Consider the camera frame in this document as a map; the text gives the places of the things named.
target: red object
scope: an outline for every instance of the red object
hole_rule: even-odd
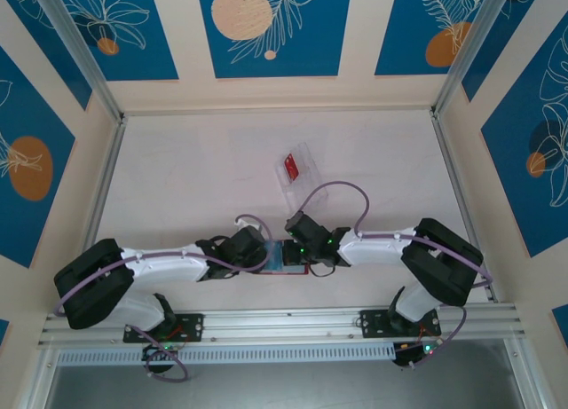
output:
[[[300,175],[300,172],[298,171],[298,167],[296,166],[296,161],[294,161],[294,156],[292,156],[292,153],[289,154],[284,160],[284,168],[286,168],[286,172],[288,173],[288,178],[290,179],[290,183],[296,180]]]

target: enclosure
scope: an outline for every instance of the enclosure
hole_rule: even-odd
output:
[[[0,406],[568,406],[567,5],[0,0]],[[106,238],[181,248],[247,213],[286,239],[277,171],[303,144],[306,186],[364,189],[363,230],[435,218],[481,250],[493,283],[461,329],[438,308],[425,366],[391,363],[422,332],[359,323],[416,282],[402,263],[150,284],[203,315],[178,385],[124,325],[49,314],[54,275]],[[352,227],[363,198],[326,190],[305,212]]]

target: plastic container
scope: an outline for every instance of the plastic container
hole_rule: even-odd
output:
[[[305,143],[300,143],[278,159],[276,175],[290,214],[296,213],[312,190],[323,184],[318,167]],[[327,189],[324,188],[310,199],[305,209],[323,208],[326,204]]]

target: purple cable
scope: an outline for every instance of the purple cable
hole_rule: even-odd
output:
[[[158,348],[158,351],[156,351],[154,354],[152,354],[147,359],[146,364],[144,365],[144,368],[146,369],[146,372],[148,373],[148,376],[150,376],[150,378],[154,378],[155,380],[158,380],[158,381],[173,382],[173,383],[180,383],[180,382],[185,382],[185,381],[189,380],[189,373],[187,372],[187,368],[184,366],[183,363],[181,363],[181,360],[179,360],[178,355],[176,355],[175,353],[172,353],[171,351],[167,351],[163,345],[161,345],[159,342],[157,342],[154,338],[152,338],[149,334],[144,332],[139,327],[136,327],[136,326],[130,326],[130,327],[132,328],[132,330],[134,330],[138,334],[142,335],[152,345],[154,345],[155,347]],[[150,371],[150,362],[160,353],[165,354],[166,356],[171,358],[174,362],[176,362],[179,367],[181,367],[181,370],[184,372],[183,378],[166,378],[165,376],[156,375],[152,371]]]
[[[461,320],[460,323],[458,324],[458,326],[452,331],[452,333],[450,333],[447,338],[444,340],[444,342],[442,342],[440,345],[437,346],[437,348],[434,350],[434,352],[432,354],[430,354],[429,356],[426,356],[425,358],[423,358],[422,360],[419,360],[418,362],[414,363],[414,365],[412,366],[412,368],[414,369],[415,367],[422,365],[423,363],[427,362],[428,360],[432,359],[434,356],[436,356],[438,354],[438,352],[442,349],[444,349],[444,347],[450,342],[452,341],[452,339],[460,332],[460,330],[463,328],[463,325],[465,324],[465,320],[468,317],[468,312],[466,312],[464,307],[460,307],[461,310],[463,311],[463,315],[461,316]],[[405,349],[397,349],[395,350],[396,352],[400,352],[400,351],[404,351],[404,350],[410,350],[410,349],[415,349],[416,347],[421,347],[423,346],[423,344],[416,344],[416,345],[412,345],[410,347],[406,347]]]
[[[142,254],[140,259],[141,260],[147,260],[149,258],[162,258],[162,257],[165,257],[165,256],[192,256],[192,257],[195,257],[195,258],[200,258],[200,259],[203,259],[203,260],[212,261],[213,263],[217,263],[217,264],[222,265],[222,266],[226,267],[227,269],[231,269],[233,271],[256,271],[259,268],[261,268],[263,265],[265,265],[268,262],[268,260],[270,260],[270,258],[272,256],[272,252],[274,251],[274,241],[272,240],[272,233],[271,233],[270,229],[268,228],[268,226],[266,225],[266,223],[263,220],[261,220],[260,218],[258,218],[257,216],[253,216],[251,214],[242,214],[240,216],[237,216],[235,221],[239,221],[244,216],[246,216],[248,218],[252,218],[253,220],[257,221],[266,230],[266,234],[268,235],[268,240],[272,243],[271,246],[270,246],[270,249],[268,250],[268,252],[266,254],[266,257],[264,258],[264,260],[261,261],[260,263],[258,263],[257,265],[253,265],[252,267],[239,267],[237,265],[232,265],[232,264],[226,263],[225,261],[219,260],[219,259],[217,259],[213,256],[205,256],[204,254],[196,254],[196,253],[193,253],[193,252],[185,252],[184,253],[184,252],[181,252],[181,251],[163,251],[163,252],[154,252],[152,254]],[[81,280],[78,284],[76,284],[74,287],[72,287],[69,292],[67,292],[65,295],[63,295],[63,297],[55,305],[55,308],[53,309],[53,314],[55,316],[59,317],[59,318],[64,318],[65,313],[61,311],[61,308],[63,307],[63,304],[65,304],[67,301],[69,301],[69,299],[72,298],[77,292],[79,292],[86,285],[91,283],[94,279],[99,278],[103,274],[107,274],[109,271],[114,270],[117,267],[120,267],[121,265],[125,265],[127,263],[131,263],[131,262],[137,261],[137,260],[138,260],[138,258],[136,256],[130,256],[128,258],[124,258],[123,260],[118,260],[118,261],[116,261],[112,264],[109,264],[107,267],[104,267],[100,270],[95,271],[94,273],[92,273],[87,278]]]
[[[350,183],[348,181],[336,180],[336,181],[329,181],[327,183],[324,183],[323,185],[319,185],[308,195],[308,197],[305,199],[304,203],[298,209],[298,211],[301,211],[302,209],[305,208],[305,206],[308,204],[308,202],[310,201],[310,199],[313,197],[314,194],[316,194],[319,190],[323,189],[324,187],[328,187],[329,185],[348,185],[349,187],[353,187],[355,190],[357,190],[359,193],[361,193],[363,195],[363,198],[365,198],[365,209],[363,210],[363,214],[361,214],[361,216],[358,218],[358,220],[355,222],[355,225],[353,226],[353,231],[355,232],[355,234],[357,236],[360,236],[361,239],[414,240],[416,242],[423,243],[425,245],[428,245],[432,248],[435,248],[435,249],[451,256],[453,259],[459,261],[460,263],[467,265],[470,269],[476,271],[477,273],[479,273],[481,276],[483,276],[485,278],[485,280],[483,282],[479,282],[479,283],[475,284],[473,287],[484,287],[484,286],[490,285],[493,282],[493,277],[491,276],[491,274],[489,274],[489,272],[486,269],[476,265],[475,263],[472,263],[470,260],[468,260],[464,256],[461,256],[460,254],[453,251],[452,249],[447,248],[443,245],[440,245],[440,244],[438,244],[438,243],[436,243],[432,240],[424,239],[424,238],[421,238],[419,236],[412,236],[412,235],[409,235],[409,234],[401,234],[401,235],[399,235],[399,238],[398,238],[398,235],[395,235],[394,233],[376,233],[376,234],[362,234],[362,233],[360,233],[359,232],[359,226],[361,225],[361,223],[363,222],[363,220],[367,216],[367,213],[369,212],[369,207],[370,207],[371,203],[370,203],[370,200],[369,200],[367,193],[363,189],[361,189],[358,185],[355,185],[355,184]]]

